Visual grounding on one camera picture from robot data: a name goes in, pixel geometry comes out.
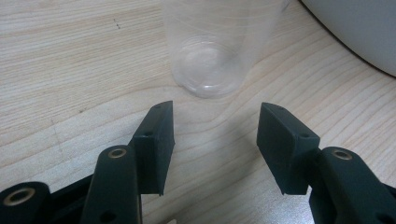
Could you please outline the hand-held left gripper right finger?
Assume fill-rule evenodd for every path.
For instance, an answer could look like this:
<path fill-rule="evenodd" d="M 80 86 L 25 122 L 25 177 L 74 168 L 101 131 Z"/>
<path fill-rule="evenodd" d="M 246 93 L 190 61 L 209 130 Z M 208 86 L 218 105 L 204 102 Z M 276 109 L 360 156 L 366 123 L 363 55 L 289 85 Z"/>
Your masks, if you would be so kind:
<path fill-rule="evenodd" d="M 261 105 L 257 146 L 283 194 L 310 195 L 316 224 L 396 224 L 396 189 L 358 154 L 319 141 L 286 108 Z"/>

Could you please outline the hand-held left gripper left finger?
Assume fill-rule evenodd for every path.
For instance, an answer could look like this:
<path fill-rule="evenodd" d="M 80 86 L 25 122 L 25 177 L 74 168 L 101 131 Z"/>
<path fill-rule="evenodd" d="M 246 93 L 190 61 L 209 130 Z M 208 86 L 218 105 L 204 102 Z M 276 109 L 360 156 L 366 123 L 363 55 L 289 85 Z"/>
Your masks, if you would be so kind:
<path fill-rule="evenodd" d="M 129 144 L 99 154 L 80 224 L 142 224 L 141 196 L 163 195 L 174 145 L 173 103 L 154 105 Z"/>

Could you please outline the clear plastic cup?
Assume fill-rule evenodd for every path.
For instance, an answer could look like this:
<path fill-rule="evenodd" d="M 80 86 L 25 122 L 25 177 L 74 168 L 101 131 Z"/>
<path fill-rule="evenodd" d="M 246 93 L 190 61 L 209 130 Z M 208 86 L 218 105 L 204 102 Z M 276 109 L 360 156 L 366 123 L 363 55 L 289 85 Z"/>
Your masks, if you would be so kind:
<path fill-rule="evenodd" d="M 161 0 L 175 82 L 202 98 L 237 90 L 290 0 Z"/>

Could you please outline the white round container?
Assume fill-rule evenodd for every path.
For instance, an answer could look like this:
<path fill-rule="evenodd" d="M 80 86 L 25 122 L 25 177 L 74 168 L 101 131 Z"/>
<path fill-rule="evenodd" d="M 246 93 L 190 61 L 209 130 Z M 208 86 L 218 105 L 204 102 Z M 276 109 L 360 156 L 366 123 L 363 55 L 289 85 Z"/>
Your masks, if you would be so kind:
<path fill-rule="evenodd" d="M 396 0 L 301 0 L 340 41 L 396 77 Z"/>

